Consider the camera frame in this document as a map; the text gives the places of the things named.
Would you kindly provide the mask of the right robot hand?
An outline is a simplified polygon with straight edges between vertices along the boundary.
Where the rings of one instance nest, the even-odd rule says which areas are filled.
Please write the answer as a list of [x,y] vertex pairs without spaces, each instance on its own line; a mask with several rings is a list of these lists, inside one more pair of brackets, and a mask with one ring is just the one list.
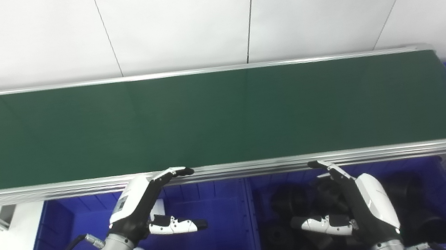
[[322,168],[339,187],[352,217],[293,217],[291,227],[336,236],[357,236],[369,250],[402,245],[400,221],[381,182],[368,173],[351,176],[331,161],[312,160],[310,168]]

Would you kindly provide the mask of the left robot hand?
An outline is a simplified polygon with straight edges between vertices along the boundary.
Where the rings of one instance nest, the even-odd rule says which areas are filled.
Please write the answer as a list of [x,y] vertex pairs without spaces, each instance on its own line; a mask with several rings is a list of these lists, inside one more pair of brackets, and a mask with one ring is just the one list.
[[169,167],[152,178],[138,175],[127,184],[111,214],[108,233],[136,246],[148,235],[173,235],[207,229],[204,219],[183,219],[152,212],[163,187],[173,178],[189,176],[189,167]]

